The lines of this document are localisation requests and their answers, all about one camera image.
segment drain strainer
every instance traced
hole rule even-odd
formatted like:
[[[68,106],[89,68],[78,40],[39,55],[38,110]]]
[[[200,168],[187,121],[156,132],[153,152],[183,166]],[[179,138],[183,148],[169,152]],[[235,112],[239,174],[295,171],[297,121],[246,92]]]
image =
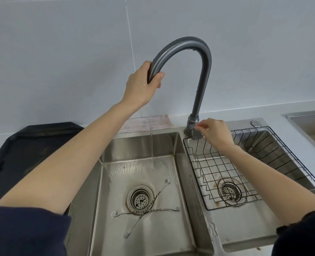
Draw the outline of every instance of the drain strainer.
[[[229,205],[239,205],[246,201],[246,189],[242,183],[233,179],[225,178],[218,183],[219,195]]]
[[[127,196],[128,209],[133,214],[140,215],[142,211],[149,210],[153,206],[149,206],[153,198],[154,193],[151,188],[146,185],[135,186],[129,191]]]

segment curved faucet spout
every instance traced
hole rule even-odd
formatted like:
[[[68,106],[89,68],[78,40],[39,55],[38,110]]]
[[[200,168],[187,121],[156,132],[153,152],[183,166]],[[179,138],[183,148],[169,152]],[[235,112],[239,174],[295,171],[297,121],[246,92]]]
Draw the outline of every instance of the curved faucet spout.
[[[200,79],[198,83],[197,93],[195,95],[194,105],[192,113],[188,117],[185,133],[197,140],[202,138],[201,133],[194,129],[195,125],[199,122],[199,110],[205,93],[207,80],[210,75],[212,57],[211,52],[207,44],[196,37],[183,37],[174,40],[165,46],[158,55],[154,58],[149,71],[148,71],[148,83],[151,82],[153,77],[160,72],[163,65],[176,53],[185,49],[192,49],[197,51],[202,59],[203,67],[200,73]]]

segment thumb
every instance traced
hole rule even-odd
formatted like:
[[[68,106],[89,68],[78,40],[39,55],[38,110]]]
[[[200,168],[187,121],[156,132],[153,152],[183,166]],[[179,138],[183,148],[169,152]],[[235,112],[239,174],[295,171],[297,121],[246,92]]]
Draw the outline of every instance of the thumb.
[[[163,79],[163,77],[165,77],[164,72],[157,73],[149,84],[150,86],[152,86],[151,88],[156,89],[161,83],[161,80]]]
[[[207,129],[205,129],[203,127],[200,127],[200,126],[196,126],[194,129],[199,131],[200,133],[202,133],[204,135],[204,137],[207,138],[207,135],[208,135],[208,130]]]

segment person's left hand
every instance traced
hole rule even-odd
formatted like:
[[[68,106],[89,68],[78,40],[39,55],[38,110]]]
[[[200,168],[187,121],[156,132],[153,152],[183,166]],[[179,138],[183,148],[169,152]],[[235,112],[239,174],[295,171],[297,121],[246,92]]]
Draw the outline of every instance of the person's left hand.
[[[164,72],[157,73],[150,84],[147,83],[148,70],[151,62],[145,61],[143,65],[129,76],[122,103],[133,106],[137,111],[146,105],[154,96],[156,89],[161,87]]]

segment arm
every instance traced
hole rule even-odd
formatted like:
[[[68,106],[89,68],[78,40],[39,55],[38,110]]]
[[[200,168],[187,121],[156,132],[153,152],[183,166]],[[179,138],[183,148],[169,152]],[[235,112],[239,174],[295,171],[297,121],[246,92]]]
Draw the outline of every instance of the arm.
[[[315,210],[315,195],[235,145],[222,120],[207,119],[196,129],[246,177],[274,214],[286,225]]]
[[[164,73],[156,74],[148,85],[149,67],[146,61],[131,74],[122,101],[33,169],[1,198],[0,206],[41,207],[64,213],[124,122],[160,88]]]

